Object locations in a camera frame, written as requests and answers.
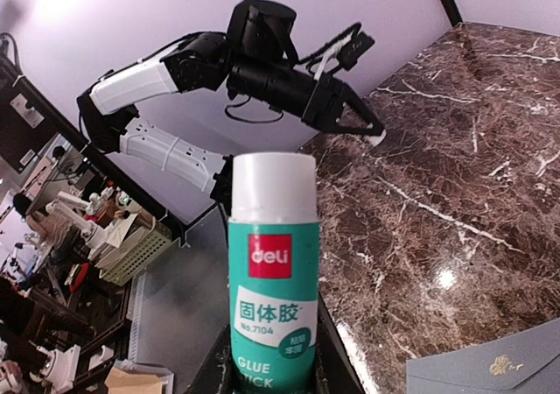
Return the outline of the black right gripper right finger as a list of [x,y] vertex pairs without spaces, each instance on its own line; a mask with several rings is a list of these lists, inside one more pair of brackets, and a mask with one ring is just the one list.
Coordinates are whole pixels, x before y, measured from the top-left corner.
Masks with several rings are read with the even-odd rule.
[[363,392],[338,330],[325,306],[318,307],[317,349],[312,384],[314,393]]

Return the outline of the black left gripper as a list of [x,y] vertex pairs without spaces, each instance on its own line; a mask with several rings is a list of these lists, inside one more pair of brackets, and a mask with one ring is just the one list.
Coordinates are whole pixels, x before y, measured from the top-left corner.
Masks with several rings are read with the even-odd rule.
[[[367,126],[340,125],[344,104]],[[314,130],[327,134],[371,137],[379,136],[385,130],[384,125],[356,92],[346,82],[333,76],[321,76],[318,79],[301,121]]]

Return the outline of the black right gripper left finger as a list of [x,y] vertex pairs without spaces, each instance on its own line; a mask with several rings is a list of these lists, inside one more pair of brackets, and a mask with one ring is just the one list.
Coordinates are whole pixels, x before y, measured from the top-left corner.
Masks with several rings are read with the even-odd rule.
[[231,394],[232,393],[232,355],[230,326],[226,325],[219,333],[200,366],[187,394]]

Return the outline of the white glue stick cap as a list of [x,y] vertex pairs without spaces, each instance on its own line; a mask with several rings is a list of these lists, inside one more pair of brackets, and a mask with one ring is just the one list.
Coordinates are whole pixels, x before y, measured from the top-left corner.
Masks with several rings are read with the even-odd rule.
[[367,140],[370,142],[372,146],[377,146],[383,142],[386,136],[387,136],[387,131],[384,130],[379,136],[369,136]]

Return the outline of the grey paper envelope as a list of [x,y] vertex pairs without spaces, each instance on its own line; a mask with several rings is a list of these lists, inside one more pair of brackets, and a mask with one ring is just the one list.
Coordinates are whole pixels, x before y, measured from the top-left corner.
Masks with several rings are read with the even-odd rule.
[[559,320],[406,363],[408,393],[558,393]]

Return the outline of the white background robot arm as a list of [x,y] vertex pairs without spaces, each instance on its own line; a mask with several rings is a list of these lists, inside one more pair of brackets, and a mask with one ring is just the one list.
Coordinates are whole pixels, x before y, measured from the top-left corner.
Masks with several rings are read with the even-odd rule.
[[152,219],[148,227],[136,224],[137,217],[118,220],[102,228],[85,219],[77,210],[85,203],[69,193],[60,192],[46,205],[50,215],[58,215],[80,230],[90,248],[88,263],[99,271],[99,279],[125,287],[123,300],[130,295],[129,281],[140,274],[172,245],[180,243],[171,231]]

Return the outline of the cream envelope in background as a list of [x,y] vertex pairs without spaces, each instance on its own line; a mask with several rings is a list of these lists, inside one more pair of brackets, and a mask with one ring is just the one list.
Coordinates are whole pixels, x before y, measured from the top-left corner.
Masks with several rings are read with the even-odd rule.
[[136,218],[137,214],[129,214],[126,218],[121,217],[114,219],[113,222],[105,228],[105,243],[114,248],[119,248]]

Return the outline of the green perforated plastic basket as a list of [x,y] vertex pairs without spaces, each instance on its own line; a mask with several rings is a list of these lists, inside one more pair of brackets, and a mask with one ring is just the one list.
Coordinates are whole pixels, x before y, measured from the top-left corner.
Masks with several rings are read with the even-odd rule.
[[104,255],[97,263],[100,279],[123,286],[143,271],[172,245],[172,233],[159,222],[150,229],[141,227],[124,238],[118,248]]

